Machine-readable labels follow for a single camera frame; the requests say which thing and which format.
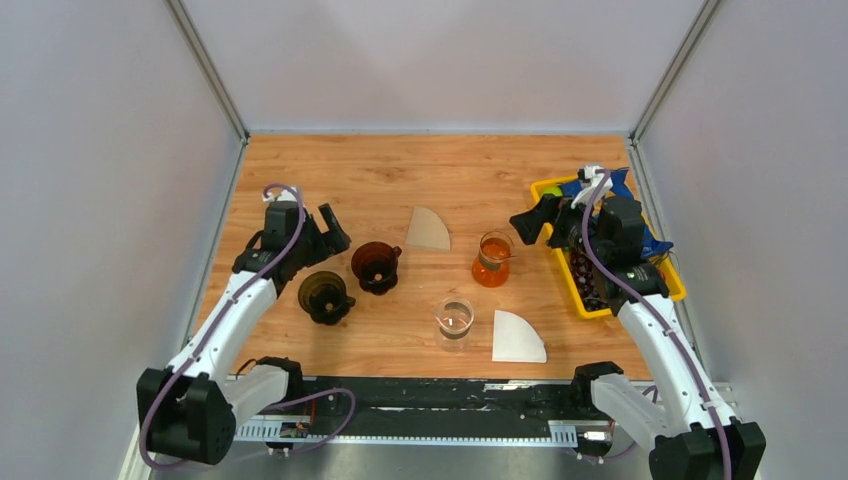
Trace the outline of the brown plastic coffee dripper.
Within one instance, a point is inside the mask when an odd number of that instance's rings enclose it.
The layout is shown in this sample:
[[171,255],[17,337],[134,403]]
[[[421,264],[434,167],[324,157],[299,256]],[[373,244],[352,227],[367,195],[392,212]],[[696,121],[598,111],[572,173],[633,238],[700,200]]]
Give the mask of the brown plastic coffee dripper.
[[398,264],[402,249],[372,241],[358,247],[351,258],[351,270],[360,288],[373,295],[384,295],[398,283]]

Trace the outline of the white paper coffee filter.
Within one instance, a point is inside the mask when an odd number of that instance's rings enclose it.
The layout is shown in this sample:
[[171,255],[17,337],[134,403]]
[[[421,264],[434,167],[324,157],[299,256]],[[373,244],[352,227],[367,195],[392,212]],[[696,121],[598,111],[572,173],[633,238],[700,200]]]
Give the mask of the white paper coffee filter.
[[544,341],[524,318],[512,312],[496,310],[491,359],[500,363],[544,364],[547,362],[547,351]]

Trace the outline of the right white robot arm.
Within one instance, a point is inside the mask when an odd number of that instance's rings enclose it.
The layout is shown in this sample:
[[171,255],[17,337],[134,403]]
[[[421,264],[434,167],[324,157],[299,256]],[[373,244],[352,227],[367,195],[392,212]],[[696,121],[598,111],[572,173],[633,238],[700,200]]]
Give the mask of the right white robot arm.
[[549,224],[549,247],[566,247],[590,261],[596,291],[637,344],[662,402],[653,403],[607,362],[576,370],[583,382],[570,392],[575,411],[614,420],[647,451],[654,479],[756,478],[765,435],[757,423],[738,417],[687,344],[670,289],[643,255],[640,202],[610,196],[594,214],[590,204],[545,194],[509,222],[526,245]]

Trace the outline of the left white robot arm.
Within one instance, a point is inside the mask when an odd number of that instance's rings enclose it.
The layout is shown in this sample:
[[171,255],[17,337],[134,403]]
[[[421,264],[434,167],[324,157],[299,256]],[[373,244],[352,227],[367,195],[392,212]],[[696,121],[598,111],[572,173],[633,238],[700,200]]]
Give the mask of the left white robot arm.
[[296,274],[350,247],[332,207],[318,210],[325,230],[301,201],[270,202],[263,229],[234,260],[224,293],[196,335],[166,367],[148,368],[139,377],[138,448],[148,466],[164,471],[190,462],[216,465],[253,416],[272,409],[292,414],[313,400],[299,363],[287,358],[265,357],[244,376],[228,375],[258,321]]

